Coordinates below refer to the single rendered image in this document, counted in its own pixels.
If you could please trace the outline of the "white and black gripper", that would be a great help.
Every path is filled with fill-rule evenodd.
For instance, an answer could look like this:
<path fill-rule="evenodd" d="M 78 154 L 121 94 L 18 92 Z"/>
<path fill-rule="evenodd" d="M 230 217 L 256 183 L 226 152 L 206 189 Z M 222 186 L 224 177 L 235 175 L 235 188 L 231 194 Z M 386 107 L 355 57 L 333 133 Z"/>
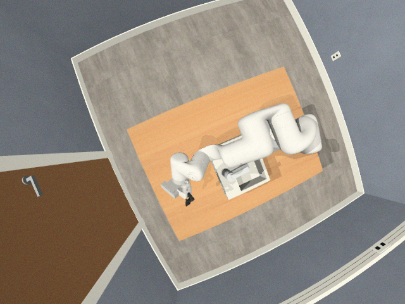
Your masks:
<path fill-rule="evenodd" d="M 190 205 L 190 202 L 194 201 L 194 197 L 191 195 L 192 194 L 192 188 L 191 184 L 184 184 L 181 187 L 177 189 L 179 192 L 179 195 L 183 198 L 186 199 L 185 205 L 188 206 Z M 189 197 L 189 199 L 187 199 Z"/>

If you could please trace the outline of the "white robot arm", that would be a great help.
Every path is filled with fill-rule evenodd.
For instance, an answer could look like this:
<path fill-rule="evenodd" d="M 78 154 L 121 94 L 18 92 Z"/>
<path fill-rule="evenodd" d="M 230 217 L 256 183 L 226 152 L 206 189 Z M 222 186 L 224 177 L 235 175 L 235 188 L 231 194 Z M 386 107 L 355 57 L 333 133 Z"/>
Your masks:
<path fill-rule="evenodd" d="M 177 189 L 189 184 L 189 179 L 203 179 L 209 162 L 222 159 L 227 167 L 234 168 L 265 158 L 273 153 L 273 140 L 288 155 L 299 152 L 313 154 L 322 149 L 316 117 L 305 114 L 295 119 L 290 106 L 285 103 L 242 117 L 238 121 L 238 127 L 242 134 L 241 139 L 226 145 L 206 146 L 196 151 L 190 161 L 185 153 L 173 154 L 170 158 L 172 179 L 162 182 L 161 187 L 175 199 L 179 196 Z"/>

